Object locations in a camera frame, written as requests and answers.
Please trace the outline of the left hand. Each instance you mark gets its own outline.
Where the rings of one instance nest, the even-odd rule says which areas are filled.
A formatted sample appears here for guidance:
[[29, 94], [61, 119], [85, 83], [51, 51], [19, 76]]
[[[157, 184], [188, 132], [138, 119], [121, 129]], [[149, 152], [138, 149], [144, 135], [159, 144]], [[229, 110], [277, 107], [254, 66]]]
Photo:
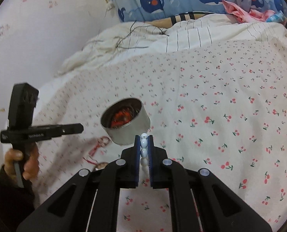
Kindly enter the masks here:
[[36, 143], [27, 143], [25, 151], [29, 154], [28, 160], [24, 159], [24, 154], [13, 148], [9, 149], [4, 157], [4, 170], [7, 176], [16, 184], [16, 173], [14, 162], [24, 160], [23, 177], [25, 180], [33, 180], [37, 178], [39, 173], [39, 149]]

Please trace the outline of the left forearm dark sleeve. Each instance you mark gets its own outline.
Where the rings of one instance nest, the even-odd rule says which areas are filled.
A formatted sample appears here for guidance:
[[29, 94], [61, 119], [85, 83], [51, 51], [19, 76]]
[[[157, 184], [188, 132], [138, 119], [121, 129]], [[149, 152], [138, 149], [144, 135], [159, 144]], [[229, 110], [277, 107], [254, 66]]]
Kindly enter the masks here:
[[0, 231], [16, 231], [19, 224], [35, 211], [35, 194], [32, 183], [27, 182], [24, 188], [18, 187], [0, 169]]

